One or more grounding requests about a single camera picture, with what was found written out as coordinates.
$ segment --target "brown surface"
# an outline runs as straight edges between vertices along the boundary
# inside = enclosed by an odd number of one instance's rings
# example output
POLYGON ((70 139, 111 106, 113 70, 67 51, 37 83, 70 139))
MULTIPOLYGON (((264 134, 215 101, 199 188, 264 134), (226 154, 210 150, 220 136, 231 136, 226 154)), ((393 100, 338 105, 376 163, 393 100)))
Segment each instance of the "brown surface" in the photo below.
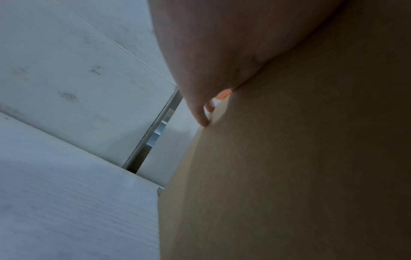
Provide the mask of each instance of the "brown surface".
POLYGON ((353 0, 217 107, 163 260, 411 259, 411 3, 353 0))

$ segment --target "brown cardboard box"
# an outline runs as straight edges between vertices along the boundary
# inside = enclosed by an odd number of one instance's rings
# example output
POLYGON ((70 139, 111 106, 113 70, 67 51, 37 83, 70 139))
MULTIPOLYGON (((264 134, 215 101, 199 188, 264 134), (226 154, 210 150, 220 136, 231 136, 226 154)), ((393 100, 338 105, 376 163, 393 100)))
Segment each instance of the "brown cardboard box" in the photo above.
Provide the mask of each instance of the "brown cardboard box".
POLYGON ((410 1, 343 4, 197 133, 162 259, 411 259, 410 63, 410 1))

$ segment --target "hand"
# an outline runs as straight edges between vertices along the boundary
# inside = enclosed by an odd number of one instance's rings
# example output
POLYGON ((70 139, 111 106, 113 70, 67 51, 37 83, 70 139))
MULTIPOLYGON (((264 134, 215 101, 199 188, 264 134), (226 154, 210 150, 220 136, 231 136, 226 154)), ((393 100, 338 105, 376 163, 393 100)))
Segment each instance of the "hand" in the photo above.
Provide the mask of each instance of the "hand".
POLYGON ((212 99, 311 33, 342 0, 149 0, 158 43, 197 122, 212 99))

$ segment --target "orange object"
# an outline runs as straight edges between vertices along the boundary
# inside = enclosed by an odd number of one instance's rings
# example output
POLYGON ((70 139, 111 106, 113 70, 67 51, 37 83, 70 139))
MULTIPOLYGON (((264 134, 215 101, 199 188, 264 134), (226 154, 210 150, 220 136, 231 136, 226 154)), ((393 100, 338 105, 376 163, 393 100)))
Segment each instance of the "orange object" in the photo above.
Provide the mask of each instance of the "orange object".
POLYGON ((229 95, 231 95, 232 91, 231 90, 223 90, 221 91, 215 98, 223 101, 226 99, 226 97, 228 97, 229 95))

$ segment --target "dirty white surface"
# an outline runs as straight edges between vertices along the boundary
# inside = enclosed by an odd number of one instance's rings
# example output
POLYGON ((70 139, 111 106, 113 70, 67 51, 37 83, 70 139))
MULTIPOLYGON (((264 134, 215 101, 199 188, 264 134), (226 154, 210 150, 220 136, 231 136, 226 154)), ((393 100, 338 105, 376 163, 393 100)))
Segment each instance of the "dirty white surface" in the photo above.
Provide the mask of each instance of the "dirty white surface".
POLYGON ((0 113, 2 260, 159 260, 157 188, 0 113))
POLYGON ((53 0, 0 1, 0 35, 0 112, 119 166, 175 90, 53 0))
POLYGON ((154 35, 147 0, 57 0, 174 82, 154 35))
MULTIPOLYGON (((214 99, 214 103, 218 105, 220 101, 214 99)), ((199 127, 183 99, 137 175, 166 187, 199 127)))

